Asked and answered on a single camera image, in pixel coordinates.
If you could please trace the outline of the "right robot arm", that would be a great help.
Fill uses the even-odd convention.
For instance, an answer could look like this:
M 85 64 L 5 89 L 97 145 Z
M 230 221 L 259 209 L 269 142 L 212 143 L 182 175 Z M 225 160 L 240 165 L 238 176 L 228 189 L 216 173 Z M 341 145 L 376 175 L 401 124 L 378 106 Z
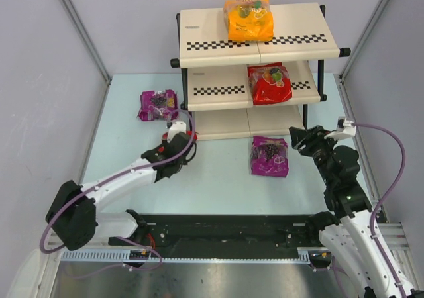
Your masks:
M 291 146 L 313 159 L 325 184 L 327 210 L 308 218 L 310 237 L 326 247 L 331 267 L 342 269 L 359 297 L 422 297 L 408 280 L 377 225 L 377 210 L 357 181 L 359 153 L 338 142 L 356 135 L 341 117 L 336 130 L 290 127 Z

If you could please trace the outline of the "orange mango gummy bag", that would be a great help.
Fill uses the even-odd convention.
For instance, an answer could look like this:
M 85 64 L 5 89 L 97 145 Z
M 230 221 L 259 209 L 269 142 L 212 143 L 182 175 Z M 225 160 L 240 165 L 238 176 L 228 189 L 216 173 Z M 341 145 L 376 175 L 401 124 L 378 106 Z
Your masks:
M 226 0 L 223 14 L 229 40 L 269 42 L 274 36 L 269 0 Z

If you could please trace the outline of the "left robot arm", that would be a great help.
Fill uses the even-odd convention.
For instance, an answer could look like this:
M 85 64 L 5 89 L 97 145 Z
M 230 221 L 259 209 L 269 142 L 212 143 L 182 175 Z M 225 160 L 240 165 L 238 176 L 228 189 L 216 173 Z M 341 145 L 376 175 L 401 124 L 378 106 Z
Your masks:
M 69 251 L 102 238 L 112 246 L 144 241 L 149 228 L 141 214 L 131 209 L 106 213 L 104 208 L 143 186 L 178 173 L 194 158 L 196 140 L 192 131 L 165 134 L 159 146 L 109 177 L 83 185 L 72 180 L 63 183 L 46 214 L 47 229 Z

